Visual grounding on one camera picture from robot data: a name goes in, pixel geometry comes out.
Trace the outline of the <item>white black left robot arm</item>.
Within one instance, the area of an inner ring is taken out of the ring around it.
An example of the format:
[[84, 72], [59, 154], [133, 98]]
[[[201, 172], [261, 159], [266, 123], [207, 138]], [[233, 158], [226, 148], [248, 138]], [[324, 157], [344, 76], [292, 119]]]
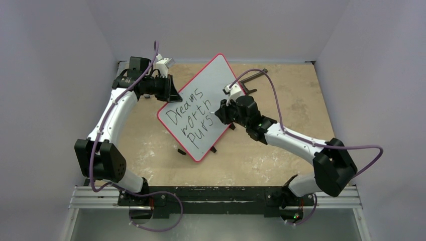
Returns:
[[127, 69], [123, 69], [112, 83], [109, 102], [93, 131], [85, 139], [75, 142], [74, 150], [83, 176], [89, 179], [94, 192], [97, 180], [113, 185], [130, 193], [137, 205], [149, 201], [148, 181], [127, 167], [124, 156], [117, 148], [124, 124], [140, 97], [153, 95], [166, 103], [181, 102], [168, 73], [175, 61], [160, 54], [155, 60], [131, 57]]

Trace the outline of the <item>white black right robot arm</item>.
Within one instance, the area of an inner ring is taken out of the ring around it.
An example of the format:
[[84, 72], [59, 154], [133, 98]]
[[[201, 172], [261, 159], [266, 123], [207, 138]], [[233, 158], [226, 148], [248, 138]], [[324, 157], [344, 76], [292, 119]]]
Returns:
[[312, 173], [295, 175], [284, 184], [282, 198], [288, 204], [295, 204], [302, 196], [314, 192], [337, 197], [358, 171], [340, 140], [304, 142], [300, 133], [285, 129], [276, 120], [262, 115], [251, 96], [240, 96], [230, 102], [223, 99], [214, 114], [225, 125], [243, 126], [253, 140], [289, 151], [313, 166]]

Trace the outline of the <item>pink framed whiteboard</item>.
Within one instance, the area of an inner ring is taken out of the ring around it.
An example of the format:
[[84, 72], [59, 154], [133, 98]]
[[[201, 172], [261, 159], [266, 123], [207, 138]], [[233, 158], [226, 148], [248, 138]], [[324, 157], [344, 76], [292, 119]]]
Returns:
[[210, 114], [227, 96], [223, 88], [236, 79], [227, 59], [217, 54], [180, 90], [182, 102], [167, 103], [157, 112], [157, 119], [199, 162], [229, 128]]

